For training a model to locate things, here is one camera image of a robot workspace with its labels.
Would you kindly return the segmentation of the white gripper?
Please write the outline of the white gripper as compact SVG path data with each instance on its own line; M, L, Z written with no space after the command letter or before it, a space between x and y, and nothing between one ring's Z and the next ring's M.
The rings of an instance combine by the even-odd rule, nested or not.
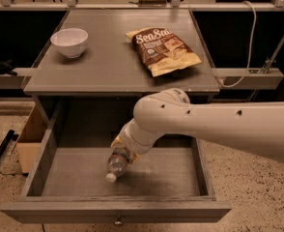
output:
M135 121L129 121L114 138L111 148L115 150L126 147L134 153L129 162L134 163L139 160L139 155L148 153L159 138L161 138L160 132L149 132L142 129Z

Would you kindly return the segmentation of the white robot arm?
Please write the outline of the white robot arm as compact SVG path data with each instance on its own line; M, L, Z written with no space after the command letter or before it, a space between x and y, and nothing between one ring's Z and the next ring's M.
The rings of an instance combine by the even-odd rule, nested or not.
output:
M113 148L148 153L165 134L182 134L284 163L284 101L192 104L172 88L140 99Z

